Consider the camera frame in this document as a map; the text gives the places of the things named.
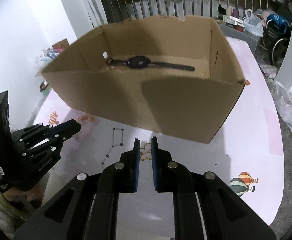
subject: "watch face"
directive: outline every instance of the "watch face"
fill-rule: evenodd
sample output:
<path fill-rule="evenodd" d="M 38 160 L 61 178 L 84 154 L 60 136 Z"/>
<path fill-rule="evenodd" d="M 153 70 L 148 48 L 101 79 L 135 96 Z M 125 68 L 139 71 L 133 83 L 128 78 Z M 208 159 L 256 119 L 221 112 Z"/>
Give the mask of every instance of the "watch face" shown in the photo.
<path fill-rule="evenodd" d="M 146 68 L 150 62 L 150 59 L 145 56 L 135 56 L 127 60 L 127 65 L 130 68 Z"/>

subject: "hot air balloon print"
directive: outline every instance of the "hot air balloon print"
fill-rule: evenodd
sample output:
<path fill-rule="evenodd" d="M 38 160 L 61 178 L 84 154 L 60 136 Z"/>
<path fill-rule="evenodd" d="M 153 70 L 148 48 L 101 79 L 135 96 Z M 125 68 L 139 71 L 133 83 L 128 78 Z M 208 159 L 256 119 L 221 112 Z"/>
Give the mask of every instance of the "hot air balloon print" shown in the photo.
<path fill-rule="evenodd" d="M 48 121 L 48 124 L 49 125 L 58 125 L 59 124 L 59 121 L 57 121 L 57 117 L 58 117 L 58 114 L 56 113 L 56 111 L 52 112 L 50 117 L 49 117 L 49 121 Z"/>
<path fill-rule="evenodd" d="M 255 187 L 248 187 L 242 179 L 240 178 L 233 178 L 229 182 L 229 187 L 235 192 L 239 197 L 241 197 L 244 193 L 250 191 L 254 192 Z"/>
<path fill-rule="evenodd" d="M 242 181 L 247 185 L 249 186 L 251 183 L 258 183 L 259 182 L 259 179 L 254 179 L 250 176 L 249 173 L 247 172 L 242 172 L 239 174 L 239 179 L 242 179 Z"/>

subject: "cardboard box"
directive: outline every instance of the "cardboard box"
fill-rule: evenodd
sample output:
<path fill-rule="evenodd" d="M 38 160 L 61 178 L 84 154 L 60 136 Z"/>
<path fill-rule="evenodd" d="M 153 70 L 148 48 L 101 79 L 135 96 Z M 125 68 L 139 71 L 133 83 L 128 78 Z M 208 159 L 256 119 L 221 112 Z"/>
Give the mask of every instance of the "cardboard box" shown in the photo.
<path fill-rule="evenodd" d="M 238 23 L 241 23 L 241 24 L 243 24 L 243 23 L 244 23 L 244 21 L 243 21 L 243 20 L 240 20 L 240 19 L 238 19 L 238 18 L 235 18 L 235 17 L 233 17 L 233 16 L 230 16 L 229 18 L 230 18 L 231 20 L 234 20 L 234 21 L 238 22 Z"/>
<path fill-rule="evenodd" d="M 238 24 L 238 22 L 236 22 L 235 20 L 230 19 L 230 18 L 229 18 L 228 16 L 226 16 L 226 15 L 224 15 L 223 20 L 224 20 L 224 22 L 226 22 L 226 23 L 230 23 L 230 24 L 232 24 L 232 25 L 237 25 L 237 24 Z"/>
<path fill-rule="evenodd" d="M 63 39 L 63 40 L 61 40 L 61 41 L 59 41 L 59 42 L 57 42 L 57 43 L 52 45 L 53 49 L 66 49 L 67 47 L 69 47 L 69 43 L 68 43 L 67 39 Z M 35 76 L 38 77 L 38 76 L 41 76 L 41 75 L 42 75 L 42 71 L 40 70 L 40 71 L 38 71 L 36 73 Z"/>
<path fill-rule="evenodd" d="M 113 59 L 147 56 L 191 65 L 112 69 Z M 244 75 L 208 17 L 155 16 L 95 28 L 42 72 L 65 103 L 83 112 L 166 135 L 209 143 L 236 104 Z"/>

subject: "person's hand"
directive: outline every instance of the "person's hand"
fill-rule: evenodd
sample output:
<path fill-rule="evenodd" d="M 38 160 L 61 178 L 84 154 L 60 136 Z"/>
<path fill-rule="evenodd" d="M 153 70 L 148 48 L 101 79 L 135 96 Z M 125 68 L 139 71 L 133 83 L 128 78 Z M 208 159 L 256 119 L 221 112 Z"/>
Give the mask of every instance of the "person's hand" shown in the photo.
<path fill-rule="evenodd" d="M 30 191 L 21 191 L 16 187 L 10 188 L 8 191 L 3 193 L 3 196 L 6 198 L 7 201 L 12 202 L 17 199 L 19 196 L 26 196 L 27 201 L 30 202 L 32 200 L 41 199 L 43 200 L 44 190 L 40 187 L 37 183 Z"/>

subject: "constellation print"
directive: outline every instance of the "constellation print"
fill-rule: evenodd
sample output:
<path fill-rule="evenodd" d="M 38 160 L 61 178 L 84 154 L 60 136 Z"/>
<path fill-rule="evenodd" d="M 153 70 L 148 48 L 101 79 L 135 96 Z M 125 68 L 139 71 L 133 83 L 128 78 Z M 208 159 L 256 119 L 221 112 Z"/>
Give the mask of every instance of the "constellation print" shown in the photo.
<path fill-rule="evenodd" d="M 119 144 L 114 144 L 115 143 L 115 132 L 117 131 L 117 130 L 119 130 L 119 131 L 121 131 L 121 142 L 119 143 Z M 113 128 L 113 141 L 112 141 L 112 144 L 111 144 L 111 147 L 110 147 L 110 149 L 109 149 L 109 151 L 108 151 L 108 153 L 107 154 L 105 154 L 105 158 L 102 160 L 102 162 L 101 162 L 101 164 L 102 164 L 102 169 L 104 170 L 104 165 L 105 165 L 105 161 L 107 160 L 107 158 L 109 158 L 109 156 L 110 156 L 110 152 L 111 152 L 111 150 L 113 149 L 113 148 L 115 148 L 115 147 L 117 147 L 117 146 L 123 146 L 124 144 L 123 144 L 123 137 L 124 137 L 124 129 L 123 128 Z"/>

